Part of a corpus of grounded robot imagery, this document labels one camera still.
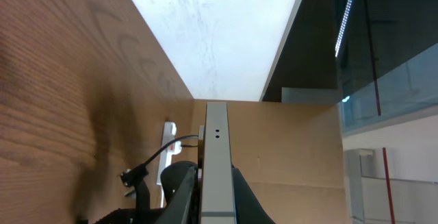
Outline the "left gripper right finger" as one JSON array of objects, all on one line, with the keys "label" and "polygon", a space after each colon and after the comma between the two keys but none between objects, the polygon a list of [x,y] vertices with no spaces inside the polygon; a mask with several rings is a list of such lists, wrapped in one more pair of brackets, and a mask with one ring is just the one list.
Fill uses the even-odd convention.
[{"label": "left gripper right finger", "polygon": [[232,168],[236,219],[238,224],[275,224],[264,211],[240,170]]}]

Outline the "white power strip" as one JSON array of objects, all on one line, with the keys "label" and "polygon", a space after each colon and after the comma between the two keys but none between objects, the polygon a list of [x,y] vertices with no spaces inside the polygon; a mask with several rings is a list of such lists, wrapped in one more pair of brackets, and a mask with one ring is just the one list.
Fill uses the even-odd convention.
[{"label": "white power strip", "polygon": [[[164,130],[162,134],[162,146],[170,142],[171,140],[174,140],[176,138],[177,134],[177,126],[174,122],[167,121],[164,123]],[[169,145],[166,149],[164,149],[160,155],[159,155],[159,166],[158,166],[158,172],[157,172],[157,185],[161,186],[162,181],[160,179],[160,176],[162,174],[162,171],[170,166],[172,162],[172,157],[174,155],[178,155],[181,153],[181,142],[177,141],[173,143],[172,145]]]}]

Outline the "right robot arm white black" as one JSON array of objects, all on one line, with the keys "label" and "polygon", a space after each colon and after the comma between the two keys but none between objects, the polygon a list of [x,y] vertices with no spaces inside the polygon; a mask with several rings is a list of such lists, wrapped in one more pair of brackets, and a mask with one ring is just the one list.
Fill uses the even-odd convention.
[{"label": "right robot arm white black", "polygon": [[166,200],[163,208],[151,207],[150,192],[144,181],[147,173],[145,168],[123,173],[123,182],[134,187],[135,207],[114,210],[96,224],[198,223],[198,167],[195,163],[176,162],[162,171],[160,179]]}]

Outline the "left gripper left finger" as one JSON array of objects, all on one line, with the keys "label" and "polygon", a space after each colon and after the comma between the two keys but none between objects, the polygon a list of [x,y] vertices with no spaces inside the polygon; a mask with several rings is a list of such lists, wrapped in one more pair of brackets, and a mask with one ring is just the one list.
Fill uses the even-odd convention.
[{"label": "left gripper left finger", "polygon": [[198,223],[198,170],[193,165],[169,166],[163,171],[163,188],[167,206],[164,224]]}]

